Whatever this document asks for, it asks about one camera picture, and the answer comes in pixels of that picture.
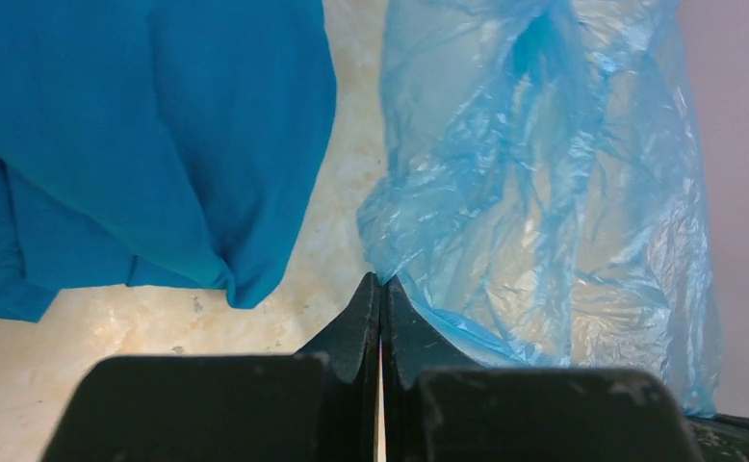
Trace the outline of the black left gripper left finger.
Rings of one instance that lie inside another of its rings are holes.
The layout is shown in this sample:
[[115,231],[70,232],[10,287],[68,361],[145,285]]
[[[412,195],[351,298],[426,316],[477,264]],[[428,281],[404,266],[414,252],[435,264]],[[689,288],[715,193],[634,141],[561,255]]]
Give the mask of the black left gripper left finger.
[[112,356],[81,380],[46,461],[374,461],[372,274],[291,354]]

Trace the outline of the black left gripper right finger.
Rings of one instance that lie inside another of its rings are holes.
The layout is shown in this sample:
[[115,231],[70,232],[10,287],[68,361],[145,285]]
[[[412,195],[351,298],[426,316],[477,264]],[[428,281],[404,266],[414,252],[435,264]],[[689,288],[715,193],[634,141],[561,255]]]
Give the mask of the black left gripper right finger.
[[486,368],[383,286],[390,461],[699,461],[682,411],[633,369]]

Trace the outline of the light blue translucent plastic bag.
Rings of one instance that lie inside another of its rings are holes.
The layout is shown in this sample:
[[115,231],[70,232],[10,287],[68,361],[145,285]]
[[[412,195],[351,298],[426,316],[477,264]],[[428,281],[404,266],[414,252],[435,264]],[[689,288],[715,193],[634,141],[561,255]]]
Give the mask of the light blue translucent plastic bag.
[[638,368],[710,417],[723,338],[675,1],[393,1],[366,260],[493,367]]

